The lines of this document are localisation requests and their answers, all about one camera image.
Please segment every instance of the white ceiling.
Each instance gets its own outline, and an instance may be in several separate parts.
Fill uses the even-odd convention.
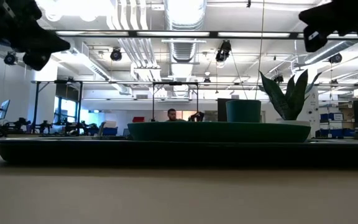
[[[262,30],[262,15],[263,30],[268,31],[302,31],[305,24],[299,21],[299,10],[310,8],[321,2],[321,0],[266,0],[265,11],[262,9],[263,0],[252,0],[251,8],[239,7],[234,5],[235,2],[246,1],[227,1],[227,0],[208,0],[208,6],[206,10],[204,20],[204,30],[241,30],[241,31],[260,31]],[[148,26],[152,30],[165,29],[164,11],[153,10],[156,7],[163,6],[163,1],[147,1],[150,6],[147,8],[147,22]],[[127,8],[127,15],[130,14],[130,7]],[[99,16],[93,22],[85,22],[78,16],[63,16],[58,22],[50,22],[46,18],[42,19],[43,26],[50,26],[54,29],[99,29],[107,30],[106,18]],[[114,38],[76,38],[76,41],[85,42],[91,49],[91,57],[97,59],[97,61],[106,69],[111,71],[111,75],[115,76],[119,80],[130,80],[129,74],[125,75],[122,71],[129,71],[131,69],[131,61],[123,50],[122,60],[120,62],[112,62],[109,55],[113,47],[119,47],[117,39]],[[193,76],[198,79],[204,77],[204,72],[211,72],[211,77],[215,77],[218,73],[219,82],[233,82],[238,81],[238,75],[243,78],[250,77],[250,82],[255,82],[258,75],[258,69],[263,73],[269,72],[282,62],[282,60],[296,54],[305,55],[305,47],[303,41],[294,40],[263,40],[262,48],[260,48],[261,40],[231,40],[232,52],[227,60],[224,68],[216,68],[214,61],[214,53],[219,47],[221,40],[219,39],[206,39],[205,44],[198,45],[198,54],[196,61],[199,65],[195,65],[193,69]],[[152,45],[154,53],[157,58],[158,64],[161,66],[162,77],[166,77],[170,73],[168,47],[166,44],[161,43],[161,39],[152,39]],[[204,57],[203,52],[207,52],[207,57]],[[343,56],[343,62],[358,56],[358,44],[341,52]],[[79,62],[67,62],[62,63],[62,66],[67,66],[73,73],[77,73],[80,76],[76,78],[89,79],[92,72],[86,67],[81,66]],[[323,71],[329,68],[328,63],[321,62],[318,64],[320,70]],[[320,81],[328,82],[331,77],[334,78],[344,73],[353,72],[358,69],[358,60],[349,62],[343,65],[341,68],[333,70],[331,72],[324,73]],[[282,70],[284,77],[288,78],[291,75],[289,69]]]

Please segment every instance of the green pot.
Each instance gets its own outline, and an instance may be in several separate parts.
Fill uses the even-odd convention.
[[[228,122],[260,122],[259,100],[232,100],[226,102]]]

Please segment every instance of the red object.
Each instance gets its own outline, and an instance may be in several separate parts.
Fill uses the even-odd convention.
[[[134,119],[132,119],[133,123],[139,123],[139,122],[144,122],[144,117],[134,117]]]

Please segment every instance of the beige surface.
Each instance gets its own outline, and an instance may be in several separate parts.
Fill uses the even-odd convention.
[[[9,167],[0,223],[358,224],[358,171]]]

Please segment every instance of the dark green platform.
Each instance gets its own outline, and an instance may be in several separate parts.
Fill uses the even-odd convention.
[[[136,141],[304,142],[310,127],[229,122],[148,122],[128,124]]]

